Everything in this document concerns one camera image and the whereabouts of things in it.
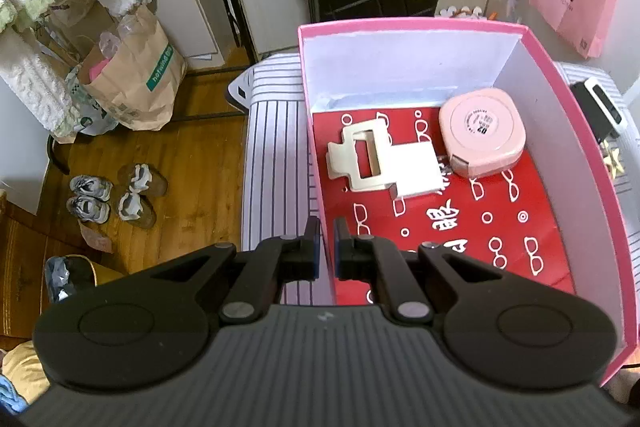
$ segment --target gray sneaker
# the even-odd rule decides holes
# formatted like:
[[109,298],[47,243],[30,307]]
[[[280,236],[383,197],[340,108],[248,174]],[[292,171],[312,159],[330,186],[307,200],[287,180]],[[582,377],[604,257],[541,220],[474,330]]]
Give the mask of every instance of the gray sneaker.
[[80,221],[91,221],[101,225],[109,219],[111,207],[92,196],[75,196],[66,202],[66,209]]
[[76,176],[69,183],[78,196],[92,196],[100,201],[109,201],[113,183],[98,176]]

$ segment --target green label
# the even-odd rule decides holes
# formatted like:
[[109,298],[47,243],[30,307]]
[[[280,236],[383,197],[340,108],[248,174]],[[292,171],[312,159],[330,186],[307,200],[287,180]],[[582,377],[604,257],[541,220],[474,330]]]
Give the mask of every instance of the green label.
[[162,80],[162,76],[164,75],[166,68],[169,67],[169,62],[171,62],[171,57],[173,56],[174,47],[171,44],[167,44],[164,52],[162,52],[160,60],[158,60],[158,64],[156,65],[154,72],[151,74],[151,78],[146,83],[146,87],[149,88],[149,91],[156,89],[156,86],[160,83],[160,80]]

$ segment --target screw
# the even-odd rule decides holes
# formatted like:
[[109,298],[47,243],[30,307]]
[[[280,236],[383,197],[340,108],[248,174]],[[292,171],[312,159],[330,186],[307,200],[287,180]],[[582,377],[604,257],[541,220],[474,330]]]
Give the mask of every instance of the screw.
[[222,313],[230,319],[245,319],[254,313],[255,309],[248,302],[229,302],[222,308]]
[[398,313],[406,319],[422,319],[429,315],[430,308],[422,302],[403,302],[398,306]]

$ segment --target red paper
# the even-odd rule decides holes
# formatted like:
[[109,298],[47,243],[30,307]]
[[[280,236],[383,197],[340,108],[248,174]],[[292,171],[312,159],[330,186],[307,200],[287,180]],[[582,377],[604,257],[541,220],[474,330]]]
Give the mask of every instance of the red paper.
[[[470,181],[444,173],[442,194],[393,202],[387,190],[351,192],[347,178],[330,180],[326,167],[329,142],[342,142],[342,128],[382,118],[393,144],[431,140],[446,155],[438,108],[362,109],[314,115],[327,244],[334,244],[334,219],[344,216],[351,233],[371,233],[393,240],[401,250],[416,250],[423,241],[445,244],[480,261],[531,280],[574,293],[569,265],[545,188],[527,151],[511,170]],[[364,172],[366,155],[358,154]],[[443,172],[450,172],[446,158]],[[335,280],[338,304],[367,303],[369,286]]]

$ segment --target striped fabric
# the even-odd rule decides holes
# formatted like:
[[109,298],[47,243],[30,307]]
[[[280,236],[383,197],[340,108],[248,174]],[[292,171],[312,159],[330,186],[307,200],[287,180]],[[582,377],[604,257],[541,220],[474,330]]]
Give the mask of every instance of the striped fabric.
[[[567,84],[595,76],[629,122],[620,147],[625,174],[614,185],[629,241],[636,293],[640,295],[640,133],[611,77],[602,70],[556,63]],[[250,108],[244,163],[242,249],[284,233],[300,234],[306,216],[319,215],[316,182],[306,133],[306,107],[299,54],[277,54],[245,71],[229,87],[240,105]],[[332,303],[330,278],[322,247],[320,279],[289,283],[283,302],[302,305]]]
[[556,68],[567,84],[575,84],[590,76],[597,78],[602,88],[618,106],[628,122],[628,127],[622,136],[617,140],[608,141],[613,148],[620,148],[620,163],[625,169],[625,173],[622,176],[616,177],[614,186],[622,209],[626,238],[631,252],[634,282],[636,284],[636,299],[640,299],[640,212],[638,209],[638,204],[640,203],[640,133],[633,117],[631,117],[631,113],[629,113],[622,100],[620,91],[613,79],[605,71],[564,62],[556,62]]

